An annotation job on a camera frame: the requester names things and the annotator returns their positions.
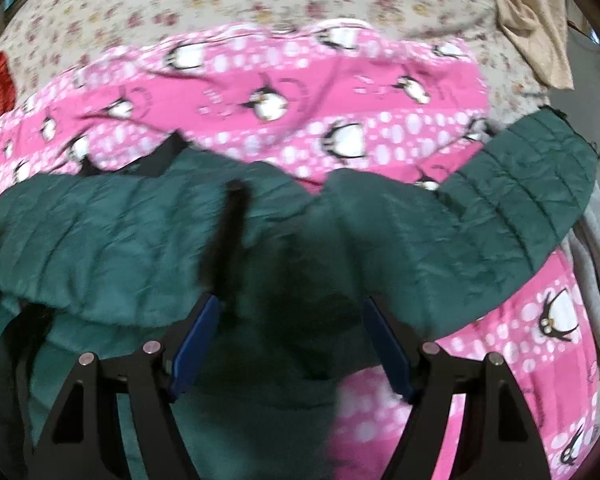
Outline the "dark green puffer jacket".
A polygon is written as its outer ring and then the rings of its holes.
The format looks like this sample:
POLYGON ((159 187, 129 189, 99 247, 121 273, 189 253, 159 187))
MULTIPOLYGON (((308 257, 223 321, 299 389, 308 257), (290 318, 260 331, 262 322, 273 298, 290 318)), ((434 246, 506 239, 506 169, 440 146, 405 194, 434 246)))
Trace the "dark green puffer jacket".
POLYGON ((0 197, 0 459, 20 467, 78 355, 137 349, 214 280, 219 333, 175 418, 207 479, 326 476, 343 377, 376 363, 362 303, 422 336, 498 307, 583 214, 593 149, 543 108, 434 191, 353 169, 317 192, 186 148, 158 174, 41 174, 0 197))

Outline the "floral quilt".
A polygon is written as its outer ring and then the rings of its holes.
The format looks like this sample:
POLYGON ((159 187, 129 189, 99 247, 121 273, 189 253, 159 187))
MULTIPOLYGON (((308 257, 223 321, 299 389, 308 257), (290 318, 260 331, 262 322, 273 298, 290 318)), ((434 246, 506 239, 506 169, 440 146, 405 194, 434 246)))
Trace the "floral quilt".
POLYGON ((250 22, 282 29, 357 18, 393 39, 464 39, 489 88, 492 116, 513 122, 548 90, 501 31, 494 0, 26 0, 0 36, 17 96, 122 44, 250 22))

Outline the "pink penguin blanket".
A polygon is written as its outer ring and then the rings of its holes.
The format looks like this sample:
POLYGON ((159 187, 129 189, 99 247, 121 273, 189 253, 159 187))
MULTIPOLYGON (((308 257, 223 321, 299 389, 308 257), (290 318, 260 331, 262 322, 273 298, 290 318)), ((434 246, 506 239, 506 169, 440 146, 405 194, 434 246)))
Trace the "pink penguin blanket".
MULTIPOLYGON (((186 148, 265 162, 311 192, 338 169, 434 191, 511 126, 488 114, 463 41, 391 40, 353 20, 228 25, 114 48, 0 116, 0 197, 41 174, 153 176, 186 148)), ((374 296, 362 329, 377 361, 337 384, 319 479, 569 479, 588 454, 597 363, 562 241, 449 335, 419 335, 374 296)), ((86 352, 110 359, 83 351, 67 376, 86 352)), ((0 479, 31 479, 43 428, 21 436, 15 476, 0 459, 0 479)))

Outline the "beige curtain right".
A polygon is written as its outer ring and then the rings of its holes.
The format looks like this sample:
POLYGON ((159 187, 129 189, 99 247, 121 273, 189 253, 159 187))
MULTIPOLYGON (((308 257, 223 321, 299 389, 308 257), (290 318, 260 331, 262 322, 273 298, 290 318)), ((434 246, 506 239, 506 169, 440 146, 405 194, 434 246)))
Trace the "beige curtain right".
POLYGON ((566 0, 494 0, 498 27, 541 84, 571 90, 566 0))

